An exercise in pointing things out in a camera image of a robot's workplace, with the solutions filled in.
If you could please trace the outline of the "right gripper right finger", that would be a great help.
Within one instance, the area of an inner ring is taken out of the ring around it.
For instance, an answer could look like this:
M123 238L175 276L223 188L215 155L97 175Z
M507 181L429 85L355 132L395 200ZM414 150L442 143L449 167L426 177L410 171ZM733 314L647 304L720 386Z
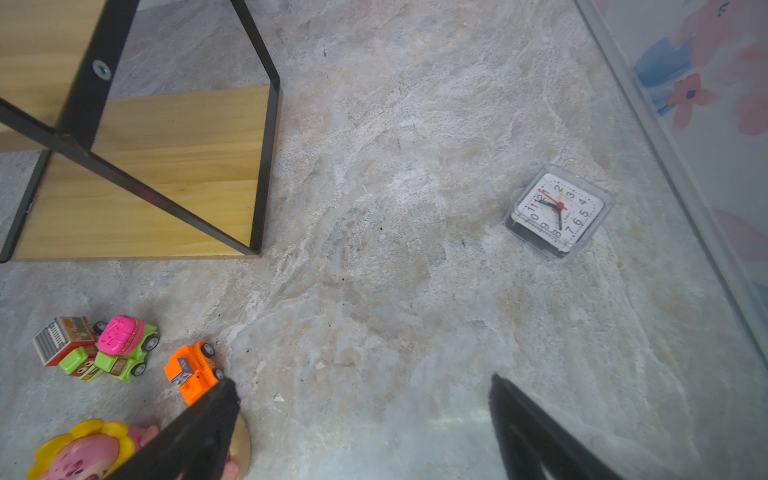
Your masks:
M509 479L620 476L510 380L493 374L489 409Z

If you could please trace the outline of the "pink bear yellow flower figure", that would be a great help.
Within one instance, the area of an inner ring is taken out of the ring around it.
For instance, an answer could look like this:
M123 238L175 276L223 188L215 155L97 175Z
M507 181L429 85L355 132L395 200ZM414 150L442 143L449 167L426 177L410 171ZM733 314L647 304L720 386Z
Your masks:
M105 479L159 434L122 422L91 419L41 445L27 479Z

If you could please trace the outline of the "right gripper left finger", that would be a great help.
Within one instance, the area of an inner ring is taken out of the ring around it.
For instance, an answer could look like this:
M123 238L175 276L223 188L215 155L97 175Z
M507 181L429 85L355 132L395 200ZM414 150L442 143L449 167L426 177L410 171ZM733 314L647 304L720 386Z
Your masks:
M239 410L235 382L220 381L108 477L239 479Z

